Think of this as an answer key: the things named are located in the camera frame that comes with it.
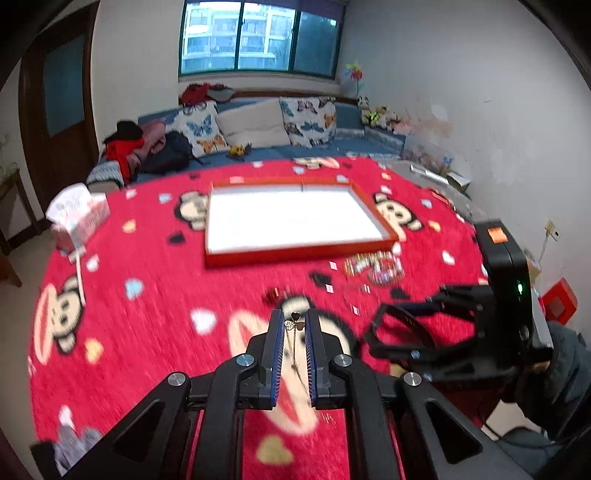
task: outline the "beige pillow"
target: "beige pillow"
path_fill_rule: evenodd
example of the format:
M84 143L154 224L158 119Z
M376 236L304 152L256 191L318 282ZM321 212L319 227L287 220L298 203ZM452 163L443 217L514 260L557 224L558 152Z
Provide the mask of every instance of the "beige pillow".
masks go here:
M230 146L248 143L252 148L291 145L277 98L226 110L216 115L216 123Z

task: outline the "red stool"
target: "red stool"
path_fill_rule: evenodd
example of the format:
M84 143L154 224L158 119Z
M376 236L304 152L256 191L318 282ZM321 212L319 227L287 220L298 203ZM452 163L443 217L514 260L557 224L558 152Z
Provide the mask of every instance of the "red stool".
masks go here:
M542 302L546 309L546 320L556 320L562 325L566 325L577 311L577 297L564 277L542 296Z

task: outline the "black heart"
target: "black heart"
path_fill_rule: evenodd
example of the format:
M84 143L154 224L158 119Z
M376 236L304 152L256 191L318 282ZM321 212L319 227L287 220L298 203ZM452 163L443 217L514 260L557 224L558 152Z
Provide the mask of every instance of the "black heart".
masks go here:
M173 233L168 237L168 243L171 245L182 245L185 243L185 237L182 232Z
M393 300L410 300L410 295L400 287L392 287L390 289L390 296Z
M308 275L317 287L325 288L325 285L331 285L330 275L313 271Z

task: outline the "wall outlet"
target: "wall outlet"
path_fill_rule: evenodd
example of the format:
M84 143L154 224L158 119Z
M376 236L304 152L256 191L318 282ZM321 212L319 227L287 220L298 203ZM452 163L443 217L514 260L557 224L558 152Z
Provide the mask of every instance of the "wall outlet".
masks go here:
M546 223L545 229L546 229L546 232L548 233L548 235L550 235L555 241L558 241L558 239L560 237L560 232L556 228L556 225L554 224L552 219L548 220L548 223Z

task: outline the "window frame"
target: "window frame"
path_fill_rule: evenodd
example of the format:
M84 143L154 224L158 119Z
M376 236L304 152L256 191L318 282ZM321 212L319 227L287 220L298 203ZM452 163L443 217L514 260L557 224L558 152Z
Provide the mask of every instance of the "window frame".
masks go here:
M179 35L178 41L178 78L185 79L187 77L195 77L195 76L207 76L210 74L219 74L219 73L240 73L240 72L255 72L255 73L262 73L262 72L269 72L269 73L284 73L289 75L302 75L307 77L314 77L314 78L322 78L322 79L329 79L335 80L337 68L339 65L339 56L340 56L340 42L341 37L343 34L343 25L345 16L343 15L343 19L341 21L337 21L339 25L339 29L337 30L336 36L336 48L335 48L335 59L333 61L332 72L330 75L323 75L320 73L310 73L310 72L301 72L299 70L295 70L294 65L296 62L296 48L297 48L297 38L300 32L300 21L301 21L301 11L295 10L295 17L294 17L294 26L291 32L291 45L290 45L290 58L288 62L287 70L277 70L277 69L239 69L238 68L238 60L239 60L239 53L240 53L240 42L241 42L241 35L242 35L242 24L244 18L244 4L245 3L256 3L256 0L252 0L251 2L240 2L240 13L238 15L238 27L236 29L236 50L234 53L234 68L232 69L219 69L219 70L204 70L201 72L192 72L192 73L182 73L181 68L183 65L183 52L186 48L185 45L185 30L187 29L187 25L190 22L190 18L187 17L187 4L192 3L191 0L185 0L183 4L183 17L181 21L181 30Z

